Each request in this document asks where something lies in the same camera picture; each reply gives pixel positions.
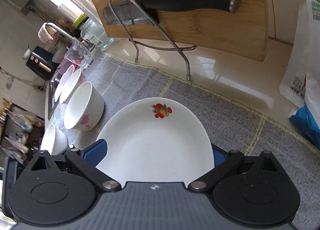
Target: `cutting board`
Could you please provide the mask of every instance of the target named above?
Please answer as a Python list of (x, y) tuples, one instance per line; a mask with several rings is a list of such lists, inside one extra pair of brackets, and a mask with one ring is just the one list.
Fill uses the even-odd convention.
[[(107, 25), (103, 8), (108, 0), (92, 0), (109, 37), (126, 38), (121, 26)], [(158, 11), (160, 25), (175, 42), (215, 48), (257, 61), (266, 56), (268, 14), (266, 0), (242, 0), (235, 14), (199, 9), (189, 12)], [(151, 24), (127, 26), (133, 38), (165, 40)]]

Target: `plate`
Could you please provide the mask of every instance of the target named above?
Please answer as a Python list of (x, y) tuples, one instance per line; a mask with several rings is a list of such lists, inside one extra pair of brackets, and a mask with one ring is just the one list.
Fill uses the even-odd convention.
[(182, 104), (146, 98), (127, 105), (104, 126), (107, 155), (97, 169), (124, 187), (127, 181), (184, 182), (214, 168), (207, 132)]

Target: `bowl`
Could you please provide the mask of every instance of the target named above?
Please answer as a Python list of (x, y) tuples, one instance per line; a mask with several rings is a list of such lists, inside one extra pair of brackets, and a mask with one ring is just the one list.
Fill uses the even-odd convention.
[(182, 104), (146, 98), (117, 112), (101, 130), (107, 155), (97, 169), (125, 186), (128, 181), (184, 182), (214, 168), (210, 139)]
[(81, 84), (71, 97), (64, 114), (66, 129), (88, 131), (97, 125), (104, 110), (104, 100), (90, 81)]
[(44, 132), (40, 150), (47, 150), (50, 155), (57, 155), (68, 147), (66, 135), (50, 124)]
[(57, 102), (59, 99), (59, 96), (61, 95), (61, 92), (65, 86), (65, 84), (67, 83), (67, 81), (69, 80), (69, 78), (71, 77), (71, 75), (73, 74), (73, 72), (75, 71), (75, 66), (71, 65), (70, 67), (68, 67), (67, 71), (62, 75), (61, 79), (60, 79), (60, 83), (57, 86), (56, 92), (54, 93), (54, 101)]
[(77, 90), (77, 88), (83, 84), (87, 78), (82, 73), (81, 69), (76, 70), (69, 80), (66, 82), (66, 84), (63, 87), (63, 90), (60, 95), (59, 103), (68, 103), (71, 99), (71, 96), (73, 93)]

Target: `metal wire stand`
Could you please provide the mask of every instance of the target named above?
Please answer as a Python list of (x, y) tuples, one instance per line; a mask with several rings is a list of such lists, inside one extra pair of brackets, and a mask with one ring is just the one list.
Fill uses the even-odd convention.
[(112, 7), (112, 2), (111, 0), (109, 0), (109, 7), (112, 11), (112, 13), (114, 14), (114, 16), (117, 18), (118, 22), (121, 24), (121, 26), (123, 27), (125, 33), (127, 34), (127, 36), (129, 37), (129, 40), (133, 43), (133, 45), (135, 46), (135, 48), (137, 49), (137, 55), (136, 58), (134, 60), (135, 63), (138, 62), (139, 60), (139, 47), (138, 45), (142, 45), (145, 47), (149, 47), (152, 49), (157, 49), (157, 50), (164, 50), (164, 51), (178, 51), (178, 53), (181, 55), (181, 57), (184, 59), (184, 61), (186, 62), (186, 66), (187, 66), (187, 80), (188, 81), (192, 81), (191, 79), (191, 73), (190, 73), (190, 63), (188, 58), (186, 57), (186, 55), (183, 53), (183, 51), (190, 51), (190, 50), (194, 50), (197, 46), (193, 45), (192, 47), (178, 47), (177, 44), (172, 40), (172, 38), (164, 31), (164, 29), (162, 29), (162, 27), (148, 14), (145, 12), (145, 10), (135, 1), (135, 0), (129, 0), (131, 1), (144, 15), (146, 18), (148, 18), (148, 20), (158, 28), (158, 30), (166, 37), (166, 39), (171, 43), (171, 45), (173, 46), (173, 48), (162, 48), (162, 47), (154, 47), (151, 45), (147, 45), (145, 43), (142, 42), (138, 42), (135, 41), (132, 36), (130, 35), (129, 31), (127, 30), (127, 28), (125, 27), (125, 25), (123, 24), (122, 20), (119, 18), (118, 14), (114, 11), (113, 7)]

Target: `fruit decal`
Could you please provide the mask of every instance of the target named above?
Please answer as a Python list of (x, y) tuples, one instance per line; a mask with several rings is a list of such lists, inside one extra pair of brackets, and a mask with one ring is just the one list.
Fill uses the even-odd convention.
[(164, 118), (168, 117), (170, 113), (172, 113), (172, 109), (170, 107), (167, 107), (165, 104), (155, 104), (152, 106), (154, 109), (153, 112), (155, 113), (156, 118)]

